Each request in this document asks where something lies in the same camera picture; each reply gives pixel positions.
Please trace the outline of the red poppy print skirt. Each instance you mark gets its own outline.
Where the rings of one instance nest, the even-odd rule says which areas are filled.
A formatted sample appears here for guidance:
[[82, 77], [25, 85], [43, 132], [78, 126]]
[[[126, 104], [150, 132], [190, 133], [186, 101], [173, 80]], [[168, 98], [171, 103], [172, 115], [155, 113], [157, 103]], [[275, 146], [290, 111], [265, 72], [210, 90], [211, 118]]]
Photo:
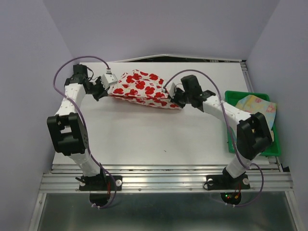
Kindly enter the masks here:
[[140, 70], [124, 72], [118, 82], [111, 86], [108, 95], [130, 103], [161, 109], [180, 109], [163, 91], [165, 80], [154, 73]]

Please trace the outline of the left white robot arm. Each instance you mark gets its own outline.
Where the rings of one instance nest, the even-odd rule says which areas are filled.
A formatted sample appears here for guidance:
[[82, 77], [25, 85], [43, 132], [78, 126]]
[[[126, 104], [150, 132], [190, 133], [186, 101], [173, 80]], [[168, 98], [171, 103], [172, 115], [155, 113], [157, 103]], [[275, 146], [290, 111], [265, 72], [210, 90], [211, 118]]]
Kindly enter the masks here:
[[91, 185], [101, 190], [107, 185], [107, 177], [89, 151], [88, 132], [85, 119], [80, 114], [80, 106], [85, 95], [92, 95], [99, 101], [108, 96], [108, 89], [104, 88], [101, 77], [92, 82], [89, 71], [82, 64], [73, 66], [73, 75], [64, 84], [60, 108], [54, 116], [47, 118], [47, 126], [55, 151], [72, 159], [84, 177], [91, 177]]

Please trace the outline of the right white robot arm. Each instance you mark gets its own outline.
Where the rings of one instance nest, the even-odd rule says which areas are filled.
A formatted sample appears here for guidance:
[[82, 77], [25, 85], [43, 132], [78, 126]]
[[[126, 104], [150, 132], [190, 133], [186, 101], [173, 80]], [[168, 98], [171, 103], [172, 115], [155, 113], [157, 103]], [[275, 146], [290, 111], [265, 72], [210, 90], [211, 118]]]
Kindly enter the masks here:
[[190, 104], [203, 113], [224, 121], [227, 128], [235, 135], [236, 157], [226, 166], [221, 176], [222, 184], [232, 188], [239, 182], [239, 176], [244, 174], [256, 156], [264, 152], [271, 144], [272, 137], [265, 116], [240, 110], [221, 100], [210, 90], [203, 91], [198, 79], [194, 75], [181, 79], [183, 89], [172, 83], [164, 86], [168, 98], [180, 108]]

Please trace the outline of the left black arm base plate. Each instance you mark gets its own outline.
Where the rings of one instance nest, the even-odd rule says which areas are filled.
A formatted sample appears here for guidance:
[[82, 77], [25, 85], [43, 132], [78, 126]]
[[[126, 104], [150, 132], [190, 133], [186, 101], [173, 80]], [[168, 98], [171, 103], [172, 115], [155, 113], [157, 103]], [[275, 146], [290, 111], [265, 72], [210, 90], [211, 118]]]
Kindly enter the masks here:
[[113, 176], [116, 181], [116, 186], [110, 176], [104, 177], [103, 175], [97, 175], [94, 177], [84, 177], [80, 178], [75, 177], [79, 181], [79, 190], [80, 191], [107, 191], [115, 189], [117, 191], [122, 190], [123, 177], [120, 175]]

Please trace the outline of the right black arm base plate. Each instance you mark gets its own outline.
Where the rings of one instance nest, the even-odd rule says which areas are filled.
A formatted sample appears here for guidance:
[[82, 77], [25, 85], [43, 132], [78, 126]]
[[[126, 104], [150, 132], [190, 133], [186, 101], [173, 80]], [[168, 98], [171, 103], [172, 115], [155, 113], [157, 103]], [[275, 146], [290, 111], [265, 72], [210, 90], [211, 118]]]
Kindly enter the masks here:
[[203, 188], [207, 191], [211, 190], [248, 190], [250, 183], [248, 176], [242, 174], [237, 178], [226, 175], [207, 175], [203, 183]]

